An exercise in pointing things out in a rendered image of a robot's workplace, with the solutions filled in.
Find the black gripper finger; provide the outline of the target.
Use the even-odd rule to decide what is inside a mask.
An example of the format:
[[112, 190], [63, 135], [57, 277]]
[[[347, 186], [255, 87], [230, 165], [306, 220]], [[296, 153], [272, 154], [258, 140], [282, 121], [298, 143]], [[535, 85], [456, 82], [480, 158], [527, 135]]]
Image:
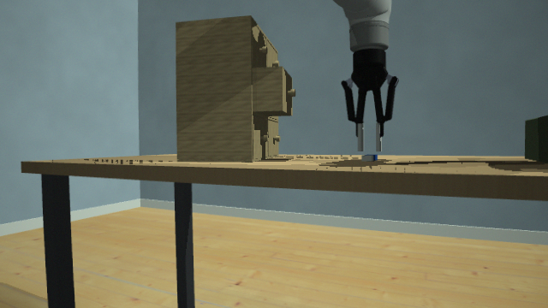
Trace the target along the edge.
[[[365, 79], [366, 77], [364, 75], [360, 76], [359, 91], [358, 91], [359, 96], [358, 96], [356, 117], [354, 112], [353, 93], [351, 89], [353, 87], [353, 81], [351, 78], [349, 78], [348, 80], [342, 81], [342, 87], [345, 91], [348, 120], [353, 121], [356, 124], [356, 136], [358, 137], [358, 151], [364, 151], [364, 124], [362, 123], [363, 123], [366, 93], [367, 93], [367, 92], [364, 92]], [[353, 112], [354, 112], [354, 116], [353, 116]]]
[[375, 110], [376, 110], [376, 151], [382, 151], [382, 137], [384, 136], [384, 123], [392, 118], [393, 104], [395, 89], [399, 79], [396, 76], [387, 74], [388, 93], [385, 108], [385, 115], [383, 114], [381, 91], [378, 89], [377, 76], [371, 75], [372, 93], [374, 96]]

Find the blue and white eraser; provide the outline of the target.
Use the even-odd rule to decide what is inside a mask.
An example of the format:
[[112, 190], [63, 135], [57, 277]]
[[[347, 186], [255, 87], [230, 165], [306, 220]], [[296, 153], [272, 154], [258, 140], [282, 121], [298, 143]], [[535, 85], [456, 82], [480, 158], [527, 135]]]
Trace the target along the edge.
[[361, 161], [376, 161], [378, 160], [378, 155], [363, 155], [361, 156]]

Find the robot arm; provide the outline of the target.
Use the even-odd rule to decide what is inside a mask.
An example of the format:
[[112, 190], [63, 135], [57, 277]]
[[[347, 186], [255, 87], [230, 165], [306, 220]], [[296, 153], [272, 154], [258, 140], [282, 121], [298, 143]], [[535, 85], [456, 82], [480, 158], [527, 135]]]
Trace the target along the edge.
[[391, 0], [333, 0], [349, 23], [350, 50], [389, 48]]

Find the dark brown wooden chest of drawers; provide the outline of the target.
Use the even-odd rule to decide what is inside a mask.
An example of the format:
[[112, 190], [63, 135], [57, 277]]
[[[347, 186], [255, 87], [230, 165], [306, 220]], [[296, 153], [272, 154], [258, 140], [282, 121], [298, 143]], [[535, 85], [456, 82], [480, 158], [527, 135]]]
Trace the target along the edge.
[[177, 162], [252, 163], [251, 15], [176, 22]]

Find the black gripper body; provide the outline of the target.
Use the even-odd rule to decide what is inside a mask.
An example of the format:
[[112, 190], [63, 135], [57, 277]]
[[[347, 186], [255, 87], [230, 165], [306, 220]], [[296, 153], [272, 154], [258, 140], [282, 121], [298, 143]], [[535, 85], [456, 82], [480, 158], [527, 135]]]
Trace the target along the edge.
[[386, 70], [386, 55], [381, 49], [364, 49], [358, 50], [353, 54], [353, 73], [352, 81], [359, 88], [360, 76], [364, 75], [365, 87], [364, 92], [372, 91], [371, 75], [377, 76], [378, 89], [384, 84], [387, 77]]

